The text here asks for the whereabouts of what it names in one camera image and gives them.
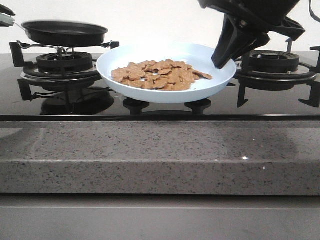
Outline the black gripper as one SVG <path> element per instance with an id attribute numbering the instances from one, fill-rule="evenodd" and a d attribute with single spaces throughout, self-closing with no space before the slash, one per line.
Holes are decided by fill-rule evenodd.
<path id="1" fill-rule="evenodd" d="M 271 39 L 265 32 L 275 32 L 297 40 L 305 29 L 287 15 L 299 3 L 297 0 L 200 0 L 200 6 L 224 13 L 223 26 L 212 62 L 222 69 L 229 60 L 265 46 Z M 251 34 L 240 27 L 240 21 L 261 30 Z"/>

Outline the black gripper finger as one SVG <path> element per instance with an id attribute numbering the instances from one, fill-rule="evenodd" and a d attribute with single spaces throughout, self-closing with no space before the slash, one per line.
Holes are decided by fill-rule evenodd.
<path id="1" fill-rule="evenodd" d="M 0 13 L 1 14 L 6 14 L 6 15 L 9 15 L 9 16 L 15 16 L 16 14 L 8 7 L 0 4 Z"/>
<path id="2" fill-rule="evenodd" d="M 10 26 L 10 24 L 9 23 L 6 23 L 6 22 L 0 22 L 0 26 Z"/>

